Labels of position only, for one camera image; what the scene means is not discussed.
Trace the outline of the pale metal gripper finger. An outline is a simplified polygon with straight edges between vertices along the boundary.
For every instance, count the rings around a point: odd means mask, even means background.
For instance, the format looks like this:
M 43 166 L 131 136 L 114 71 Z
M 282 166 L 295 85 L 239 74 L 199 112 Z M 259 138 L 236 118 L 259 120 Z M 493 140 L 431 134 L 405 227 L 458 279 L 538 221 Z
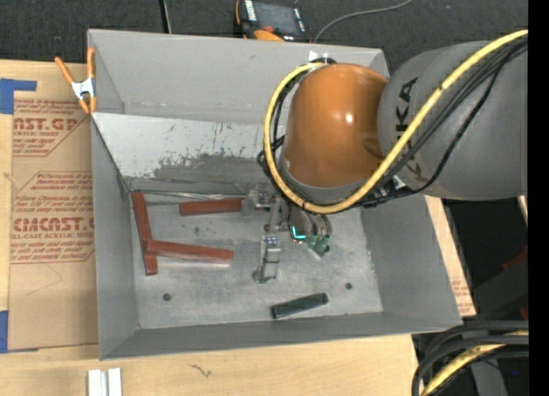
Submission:
M 241 213 L 250 217 L 255 211 L 269 210 L 275 204 L 275 191 L 267 187 L 250 189 L 241 202 Z
M 265 235 L 261 241 L 261 257 L 252 278 L 263 284 L 277 277 L 281 260 L 281 246 L 276 235 Z

